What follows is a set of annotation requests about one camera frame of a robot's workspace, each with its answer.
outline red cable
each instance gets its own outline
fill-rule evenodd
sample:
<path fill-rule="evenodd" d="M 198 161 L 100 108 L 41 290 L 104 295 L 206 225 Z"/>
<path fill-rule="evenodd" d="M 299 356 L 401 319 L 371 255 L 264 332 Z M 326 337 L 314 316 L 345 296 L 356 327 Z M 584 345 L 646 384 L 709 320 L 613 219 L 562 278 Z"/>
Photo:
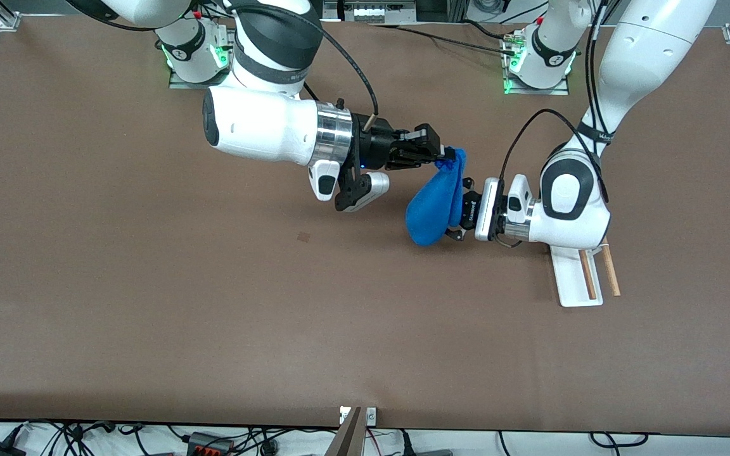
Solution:
<path fill-rule="evenodd" d="M 371 442 L 373 442 L 373 446 L 376 448 L 376 453 L 382 456 L 382 450 L 379 449 L 379 444 L 376 443 L 376 436 L 373 435 L 373 431 L 369 429 L 368 435 L 371 436 Z"/>

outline brown tabletop surface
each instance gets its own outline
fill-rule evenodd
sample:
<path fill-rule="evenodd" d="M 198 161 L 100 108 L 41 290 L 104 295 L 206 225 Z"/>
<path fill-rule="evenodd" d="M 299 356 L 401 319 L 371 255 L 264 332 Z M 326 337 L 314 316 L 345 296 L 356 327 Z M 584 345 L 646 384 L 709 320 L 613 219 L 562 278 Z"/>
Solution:
<path fill-rule="evenodd" d="M 398 128 L 429 122 L 496 175 L 525 119 L 587 102 L 504 95 L 498 57 L 328 23 Z M 492 44 L 461 25 L 424 26 Z M 306 170 L 211 148 L 201 90 L 166 87 L 154 36 L 83 17 L 0 34 L 0 417 L 730 434 L 730 46 L 701 35 L 605 153 L 624 296 L 560 308 L 541 244 L 409 240 L 434 167 L 359 213 Z M 327 43 L 308 78 L 370 112 Z M 531 127 L 536 185 L 570 133 Z"/>

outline white floor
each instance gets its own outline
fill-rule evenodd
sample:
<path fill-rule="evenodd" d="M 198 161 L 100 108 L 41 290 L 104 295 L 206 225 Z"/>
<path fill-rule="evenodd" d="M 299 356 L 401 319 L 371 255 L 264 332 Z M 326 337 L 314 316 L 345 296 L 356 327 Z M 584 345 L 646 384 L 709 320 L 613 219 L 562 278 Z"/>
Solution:
<path fill-rule="evenodd" d="M 17 425 L 17 422 L 0 422 L 0 441 Z M 243 427 L 191 427 L 174 426 L 178 433 L 201 431 L 215 436 L 234 436 L 245 433 Z M 402 452 L 402 435 L 396 430 L 374 430 L 380 453 L 387 456 Z M 55 429 L 49 424 L 28 424 L 18 434 L 16 447 L 27 451 L 28 456 L 38 456 L 52 438 Z M 496 432 L 490 431 L 417 431 L 409 430 L 416 453 L 432 450 L 451 450 L 454 456 L 504 456 Z M 613 450 L 594 445 L 585 433 L 513 433 L 504 432 L 504 439 L 511 456 L 609 456 Z M 613 434 L 618 443 L 637 440 L 633 436 Z M 176 438 L 165 426 L 148 426 L 140 431 L 140 438 L 150 454 L 164 453 L 184 455 L 186 444 Z M 598 434 L 599 441 L 605 436 Z M 291 432 L 277 438 L 278 456 L 322 455 L 333 439 L 332 433 Z M 379 456 L 370 439 L 365 442 L 363 456 Z M 102 430 L 87 433 L 84 442 L 92 448 L 95 456 L 140 456 L 142 453 L 134 436 L 118 432 L 110 434 Z M 63 455 L 66 445 L 59 444 L 57 456 Z M 699 436 L 650 436 L 646 444 L 637 448 L 621 448 L 622 456 L 640 455 L 730 455 L 730 438 L 699 438 Z M 255 450 L 245 453 L 256 456 Z"/>

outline wooden stick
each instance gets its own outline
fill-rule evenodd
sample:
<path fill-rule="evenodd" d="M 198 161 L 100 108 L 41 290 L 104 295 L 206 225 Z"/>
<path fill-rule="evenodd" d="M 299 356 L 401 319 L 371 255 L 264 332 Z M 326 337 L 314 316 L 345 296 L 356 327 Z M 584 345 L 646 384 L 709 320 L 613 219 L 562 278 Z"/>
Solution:
<path fill-rule="evenodd" d="M 613 256 L 610 253 L 610 245 L 608 237 L 602 240 L 602 257 L 605 258 L 605 269 L 608 271 L 608 280 L 610 288 L 612 288 L 613 296 L 620 296 L 621 289 L 618 288 L 618 277 L 616 277 L 616 268 L 613 266 Z"/>
<path fill-rule="evenodd" d="M 592 300 L 596 299 L 596 284 L 593 283 L 593 274 L 591 272 L 591 261 L 587 257 L 586 250 L 579 251 L 579 259 L 582 260 L 582 272 L 585 273 L 585 286 L 587 287 L 587 297 Z"/>

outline blue cloth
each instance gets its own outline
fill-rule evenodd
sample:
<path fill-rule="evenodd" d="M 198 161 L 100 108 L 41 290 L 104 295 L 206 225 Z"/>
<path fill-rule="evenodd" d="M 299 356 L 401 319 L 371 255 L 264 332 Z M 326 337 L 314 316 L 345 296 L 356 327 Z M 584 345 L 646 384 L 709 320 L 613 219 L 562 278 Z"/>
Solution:
<path fill-rule="evenodd" d="M 444 236 L 447 226 L 461 223 L 463 210 L 463 179 L 466 152 L 455 150 L 455 161 L 436 161 L 438 173 L 432 176 L 407 205 L 405 223 L 413 242 L 420 246 L 433 245 Z"/>

